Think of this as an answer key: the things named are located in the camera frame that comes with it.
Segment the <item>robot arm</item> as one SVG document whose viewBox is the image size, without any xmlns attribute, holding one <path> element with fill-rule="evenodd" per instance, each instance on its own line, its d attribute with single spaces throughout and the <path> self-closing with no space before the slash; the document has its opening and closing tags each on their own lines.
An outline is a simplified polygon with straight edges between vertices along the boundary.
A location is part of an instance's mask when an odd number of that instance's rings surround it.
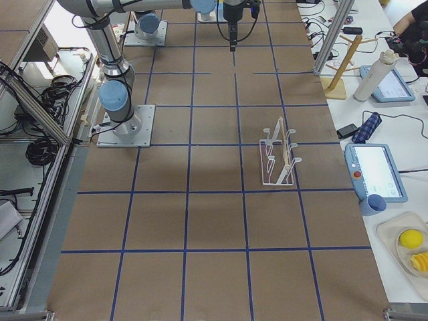
<svg viewBox="0 0 428 321">
<path fill-rule="evenodd" d="M 122 54 L 110 24 L 112 13 L 133 12 L 134 28 L 140 39 L 153 38 L 161 21 L 160 9 L 194 9 L 201 15 L 218 10 L 217 1 L 60 1 L 68 12 L 81 17 L 84 29 L 96 48 L 103 64 L 105 82 L 98 90 L 98 98 L 110 121 L 97 126 L 93 136 L 100 147 L 148 147 L 154 122 L 153 105 L 138 105 L 132 101 L 134 69 Z"/>
</svg>

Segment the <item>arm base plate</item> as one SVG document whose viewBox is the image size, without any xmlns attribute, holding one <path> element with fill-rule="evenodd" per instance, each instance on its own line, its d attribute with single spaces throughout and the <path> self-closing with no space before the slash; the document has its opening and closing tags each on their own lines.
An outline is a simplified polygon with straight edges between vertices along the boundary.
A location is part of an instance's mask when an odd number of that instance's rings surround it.
<svg viewBox="0 0 428 321">
<path fill-rule="evenodd" d="M 155 105 L 134 105 L 134 115 L 116 129 L 113 122 L 102 129 L 96 143 L 99 148 L 134 148 L 150 146 Z"/>
<path fill-rule="evenodd" d="M 164 47 L 167 35 L 168 22 L 162 20 L 154 33 L 142 31 L 131 21 L 128 24 L 129 33 L 126 35 L 124 45 L 128 47 Z"/>
</svg>

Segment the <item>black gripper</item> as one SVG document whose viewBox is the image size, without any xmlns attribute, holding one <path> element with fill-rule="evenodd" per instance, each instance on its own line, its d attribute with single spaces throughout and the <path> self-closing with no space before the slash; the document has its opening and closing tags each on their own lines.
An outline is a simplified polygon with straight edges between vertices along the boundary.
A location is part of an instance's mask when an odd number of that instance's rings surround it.
<svg viewBox="0 0 428 321">
<path fill-rule="evenodd" d="M 260 1 L 257 0 L 224 0 L 223 18 L 228 21 L 229 49 L 235 51 L 238 42 L 237 22 L 243 18 L 243 10 L 250 9 L 251 17 L 258 19 Z"/>
</svg>

